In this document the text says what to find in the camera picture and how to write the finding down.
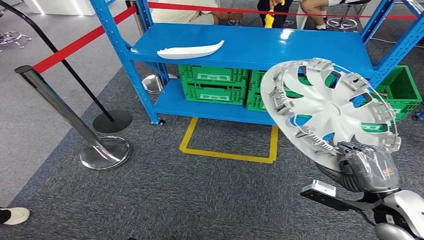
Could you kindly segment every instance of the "red rope barrier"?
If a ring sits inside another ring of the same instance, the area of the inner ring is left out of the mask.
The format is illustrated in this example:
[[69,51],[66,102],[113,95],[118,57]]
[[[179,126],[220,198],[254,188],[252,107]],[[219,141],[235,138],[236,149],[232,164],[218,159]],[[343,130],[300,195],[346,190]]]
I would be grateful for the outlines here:
[[[121,23],[126,18],[131,16],[136,12],[135,6],[131,6],[125,11],[121,12],[120,14],[116,15],[113,19],[116,24]],[[96,38],[100,37],[102,34],[105,33],[105,30],[102,26],[96,27],[94,30],[90,31],[89,33],[85,34],[84,36],[80,37],[79,39],[75,40],[71,44],[67,45],[66,47],[62,48],[58,52],[55,52],[54,54],[50,55],[46,59],[40,61],[36,65],[34,65],[34,70],[36,70],[39,74],[46,71],[47,69],[53,67],[63,59],[69,57],[71,54],[75,53],[85,45],[91,43]]]
[[[149,8],[152,9],[169,9],[169,10],[188,10],[188,11],[210,11],[210,12],[225,12],[225,13],[247,13],[247,14],[268,14],[267,11],[258,11],[252,9],[242,9],[242,8],[225,8],[225,7],[208,7],[208,6],[193,6],[193,5],[181,5],[181,4],[170,4],[170,3],[158,3],[158,2],[149,2]],[[116,24],[121,23],[123,20],[131,16],[136,12],[135,6],[129,7],[127,10],[121,12],[113,19]],[[370,18],[371,16],[359,16],[359,15],[338,15],[338,14],[302,14],[294,12],[274,12],[276,15],[289,15],[289,16],[327,16],[327,17],[338,17],[338,18]],[[413,20],[416,19],[413,15],[388,15],[386,19],[403,19],[403,20]],[[40,61],[34,65],[34,70],[38,73],[43,73],[47,69],[53,67],[63,59],[69,57],[71,54],[75,53],[82,47],[91,43],[96,38],[100,37],[105,33],[105,30],[102,26],[96,27],[94,30],[75,40],[71,44],[62,48],[58,52],[50,55],[46,59]]]
[[[188,10],[188,11],[208,11],[208,12],[223,12],[223,13],[244,13],[244,14],[268,14],[267,11],[258,11],[252,9],[242,8],[226,8],[226,7],[209,7],[209,6],[193,6],[181,5],[170,3],[148,2],[148,7],[151,9],[169,9],[169,10]],[[289,16],[321,16],[331,18],[370,18],[371,16],[360,15],[339,15],[339,14],[305,14],[295,12],[274,12],[275,15],[289,15]],[[416,19],[414,15],[388,15],[386,19]]]

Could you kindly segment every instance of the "yellow object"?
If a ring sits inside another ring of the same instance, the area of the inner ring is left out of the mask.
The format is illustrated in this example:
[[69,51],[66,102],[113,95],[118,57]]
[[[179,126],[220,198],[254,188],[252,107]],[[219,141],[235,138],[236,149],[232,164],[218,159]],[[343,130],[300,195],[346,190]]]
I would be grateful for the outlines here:
[[272,29],[273,23],[274,23],[274,16],[272,14],[268,13],[265,16],[265,28],[266,29]]
[[193,132],[195,130],[196,124],[198,122],[197,117],[193,117],[190,121],[190,124],[187,127],[187,131],[182,138],[181,144],[179,145],[179,150],[185,154],[194,154],[207,157],[223,158],[223,159],[234,159],[242,161],[250,161],[264,164],[272,164],[277,159],[277,140],[278,140],[278,127],[272,126],[271,128],[271,139],[269,143],[269,157],[259,157],[259,156],[247,156],[247,155],[238,155],[224,152],[216,151],[206,151],[199,149],[187,148],[189,145],[190,139],[192,138]]
[[[282,6],[284,6],[284,4],[286,4],[286,0],[281,0],[281,4]],[[274,7],[271,8],[271,10],[269,10],[270,13],[268,13],[265,16],[265,28],[266,29],[272,29],[273,28],[273,23],[274,23],[274,14],[272,14],[274,12]]]

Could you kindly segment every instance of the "silver stanchion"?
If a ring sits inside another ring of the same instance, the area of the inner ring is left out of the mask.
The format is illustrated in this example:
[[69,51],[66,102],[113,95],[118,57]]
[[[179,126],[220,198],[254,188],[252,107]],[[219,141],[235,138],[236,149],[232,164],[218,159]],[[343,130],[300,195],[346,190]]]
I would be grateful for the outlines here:
[[113,169],[124,163],[131,153],[130,144],[117,136],[98,138],[32,66],[14,70],[21,75],[87,141],[79,157],[84,166],[95,170]]

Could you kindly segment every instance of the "yellow floor marking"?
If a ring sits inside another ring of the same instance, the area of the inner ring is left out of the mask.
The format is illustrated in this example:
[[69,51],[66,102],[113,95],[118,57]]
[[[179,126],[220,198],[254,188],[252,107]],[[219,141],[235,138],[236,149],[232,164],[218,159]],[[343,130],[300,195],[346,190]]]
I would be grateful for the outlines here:
[[272,126],[271,128],[271,139],[269,142],[269,157],[260,157],[260,156],[248,156],[248,155],[239,155],[239,154],[187,148],[187,146],[189,145],[190,139],[192,138],[197,122],[198,122],[197,117],[193,117],[191,119],[190,124],[187,127],[187,131],[185,132],[185,135],[182,138],[181,144],[179,145],[179,150],[185,154],[194,154],[194,155],[201,155],[201,156],[208,156],[208,157],[215,157],[215,158],[258,162],[258,163],[265,163],[265,164],[272,164],[273,161],[277,159],[277,141],[278,141],[278,131],[279,131],[277,126]]

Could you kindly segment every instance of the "shelf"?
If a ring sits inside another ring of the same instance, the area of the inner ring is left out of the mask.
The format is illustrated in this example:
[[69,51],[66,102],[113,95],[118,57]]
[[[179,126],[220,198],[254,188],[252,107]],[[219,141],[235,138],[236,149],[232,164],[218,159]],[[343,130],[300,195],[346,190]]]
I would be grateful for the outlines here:
[[[172,47],[224,45],[209,56],[170,60],[157,51]],[[155,23],[128,54],[133,61],[268,70],[277,63],[323,58],[370,78],[375,71],[355,32]]]
[[179,79],[171,79],[168,82],[158,97],[153,110],[157,114],[275,125],[268,113],[247,110],[241,105],[187,101],[184,99],[183,88]]

